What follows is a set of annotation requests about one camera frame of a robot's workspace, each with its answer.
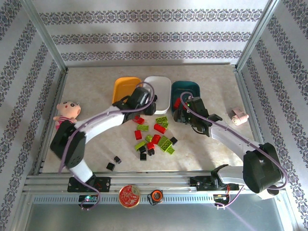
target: tape measure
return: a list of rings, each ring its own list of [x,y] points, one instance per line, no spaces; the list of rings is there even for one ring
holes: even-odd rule
[[[163,201],[164,195],[163,191],[160,190],[154,190],[148,195],[148,201],[151,205],[156,205],[158,203],[161,203]]]

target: patterned wall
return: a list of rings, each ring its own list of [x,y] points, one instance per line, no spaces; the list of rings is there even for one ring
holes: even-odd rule
[[[301,230],[308,230],[307,26],[307,0],[281,1],[242,70],[263,138],[288,173]]]
[[[267,0],[34,3],[66,65],[87,66],[236,64]]]
[[[18,0],[0,0],[0,231],[38,156],[60,69]]]

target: stuffed doll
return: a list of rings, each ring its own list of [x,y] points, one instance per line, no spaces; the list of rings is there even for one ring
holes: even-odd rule
[[[53,120],[56,121],[56,130],[59,129],[62,122],[68,120],[71,123],[76,123],[76,117],[79,115],[81,111],[81,107],[78,103],[73,102],[63,102],[57,104],[57,109],[60,113],[60,116],[55,116]]]

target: round tin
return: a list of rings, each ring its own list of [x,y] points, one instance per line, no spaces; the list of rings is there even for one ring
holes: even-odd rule
[[[140,202],[140,192],[134,185],[124,186],[119,193],[119,201],[125,208],[133,208]]]

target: toy block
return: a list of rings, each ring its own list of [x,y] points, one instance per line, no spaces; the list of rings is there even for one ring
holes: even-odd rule
[[[139,130],[135,131],[135,137],[136,140],[141,140],[142,139],[141,131]]]
[[[181,99],[180,98],[177,98],[177,100],[175,101],[174,105],[173,105],[173,108],[174,109],[178,109],[179,106],[181,104]]]
[[[154,146],[154,144],[152,142],[147,143],[146,147],[148,148],[148,150],[155,149],[155,146]]]
[[[147,135],[145,137],[145,140],[148,141],[148,142],[152,142],[152,139],[153,139],[153,137],[151,135]]]
[[[154,155],[154,154],[155,154],[154,149],[153,149],[153,148],[152,148],[152,149],[149,149],[149,150],[148,150],[148,154],[149,154],[149,156]]]
[[[166,136],[162,136],[162,138],[160,138],[159,142],[158,142],[158,147],[161,147],[164,142],[166,142],[168,140],[168,138]]]
[[[157,124],[163,123],[165,121],[168,121],[167,116],[158,117],[155,119]]]
[[[160,133],[163,133],[163,134],[166,132],[166,129],[164,127],[160,126],[159,124],[155,124],[154,129],[156,131],[159,131]]]
[[[135,150],[138,151],[138,149],[140,149],[142,146],[144,146],[146,144],[145,141],[142,141],[140,143],[138,143],[136,146],[135,146]]]
[[[144,123],[144,119],[142,119],[139,116],[135,116],[135,119],[133,119],[134,122],[136,122],[137,124],[143,124]]]
[[[170,155],[172,155],[174,152],[175,150],[171,146],[167,149],[167,153],[169,153]]]
[[[188,103],[185,103],[186,106],[189,106]],[[183,107],[183,110],[187,111],[187,109],[185,107]]]
[[[144,146],[141,146],[138,150],[140,151],[140,153],[144,153],[146,151]]]
[[[140,160],[146,160],[146,153],[140,153]]]
[[[161,126],[164,127],[165,129],[167,129],[168,128],[168,124],[169,123],[167,121],[165,121],[165,122],[162,123]]]
[[[170,141],[172,142],[172,145],[176,144],[178,142],[178,140],[175,137],[172,137],[170,139]]]
[[[114,161],[115,161],[117,164],[120,164],[120,163],[122,162],[122,160],[121,160],[118,156],[115,156]]]
[[[160,147],[160,149],[165,153],[171,145],[172,142],[170,140],[166,140],[166,142],[164,142],[164,144]]]
[[[110,171],[113,171],[114,168],[115,168],[115,165],[112,164],[112,163],[108,163],[108,165],[107,165],[107,167],[106,167],[106,169],[108,169],[108,170],[110,170]]]
[[[160,135],[154,135],[151,142],[153,144],[158,144],[159,140],[160,140]]]
[[[137,130],[140,130],[140,131],[148,131],[149,130],[149,125],[137,125]]]

